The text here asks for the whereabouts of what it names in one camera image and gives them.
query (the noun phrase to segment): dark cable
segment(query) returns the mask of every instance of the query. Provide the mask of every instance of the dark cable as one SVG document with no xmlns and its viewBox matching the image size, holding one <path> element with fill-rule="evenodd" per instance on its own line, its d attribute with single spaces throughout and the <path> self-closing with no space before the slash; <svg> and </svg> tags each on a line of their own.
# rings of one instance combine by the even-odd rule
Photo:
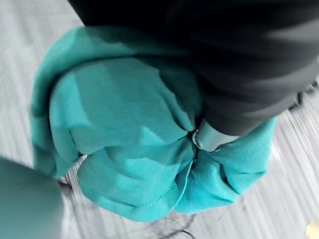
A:
<svg viewBox="0 0 319 239">
<path fill-rule="evenodd" d="M 186 223 L 186 225 L 183 228 L 175 230 L 175 231 L 171 232 L 170 234 L 167 234 L 167 235 L 161 237 L 160 239 L 169 239 L 169 238 L 172 238 L 173 236 L 175 236 L 179 233 L 185 233 L 185 234 L 189 235 L 192 239 L 196 239 L 190 232 L 186 231 L 186 229 L 188 229 L 192 225 L 192 223 L 194 222 L 195 216 L 196 215 L 192 215 L 190 217 L 189 221 Z"/>
</svg>

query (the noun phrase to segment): teal cloth bundle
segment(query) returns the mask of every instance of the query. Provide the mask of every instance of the teal cloth bundle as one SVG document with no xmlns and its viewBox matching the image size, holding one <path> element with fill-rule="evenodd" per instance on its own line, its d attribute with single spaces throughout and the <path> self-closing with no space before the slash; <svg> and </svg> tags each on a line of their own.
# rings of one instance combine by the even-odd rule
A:
<svg viewBox="0 0 319 239">
<path fill-rule="evenodd" d="M 275 120 L 196 153 L 189 135 L 202 101 L 189 56 L 125 27 L 64 35 L 34 84 L 35 168 L 59 179 L 88 155 L 77 174 L 83 194 L 134 221 L 233 203 L 266 172 Z"/>
</svg>

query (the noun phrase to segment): teal fabric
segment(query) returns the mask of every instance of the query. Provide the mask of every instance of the teal fabric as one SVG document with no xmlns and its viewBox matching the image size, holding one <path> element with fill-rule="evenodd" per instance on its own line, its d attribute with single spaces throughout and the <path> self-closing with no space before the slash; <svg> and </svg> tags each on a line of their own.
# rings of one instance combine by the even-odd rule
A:
<svg viewBox="0 0 319 239">
<path fill-rule="evenodd" d="M 0 156 L 0 238 L 60 239 L 63 201 L 58 184 Z"/>
<path fill-rule="evenodd" d="M 88 155 L 77 175 L 84 195 L 134 221 L 233 203 L 265 173 L 275 120 L 195 161 L 202 100 L 189 56 L 125 27 L 64 35 L 34 84 L 36 169 L 58 179 Z"/>
</svg>

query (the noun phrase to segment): gray floor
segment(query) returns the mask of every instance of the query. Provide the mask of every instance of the gray floor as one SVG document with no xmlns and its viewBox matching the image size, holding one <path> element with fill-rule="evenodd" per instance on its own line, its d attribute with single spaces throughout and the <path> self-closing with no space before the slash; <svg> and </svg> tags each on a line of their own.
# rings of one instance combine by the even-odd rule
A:
<svg viewBox="0 0 319 239">
<path fill-rule="evenodd" d="M 65 0 L 0 1 L 0 154 L 32 165 L 28 108 L 32 81 L 48 47 L 81 22 Z M 197 239 L 303 239 L 319 219 L 319 96 L 278 123 L 270 171 L 234 206 L 196 215 L 188 231 Z M 68 197 L 65 239 L 160 239 L 190 217 L 133 223 Z M 178 234 L 174 238 L 188 238 Z"/>
</svg>

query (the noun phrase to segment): teal scarf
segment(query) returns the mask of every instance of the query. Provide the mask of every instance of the teal scarf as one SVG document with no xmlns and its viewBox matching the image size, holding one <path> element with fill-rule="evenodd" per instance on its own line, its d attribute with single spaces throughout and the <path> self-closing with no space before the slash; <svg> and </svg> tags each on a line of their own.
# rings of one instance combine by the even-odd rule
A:
<svg viewBox="0 0 319 239">
<path fill-rule="evenodd" d="M 189 56 L 124 27 L 67 33 L 34 84 L 36 169 L 59 179 L 87 155 L 77 175 L 83 194 L 134 221 L 233 203 L 266 172 L 275 120 L 196 154 L 189 134 L 202 102 Z"/>
</svg>

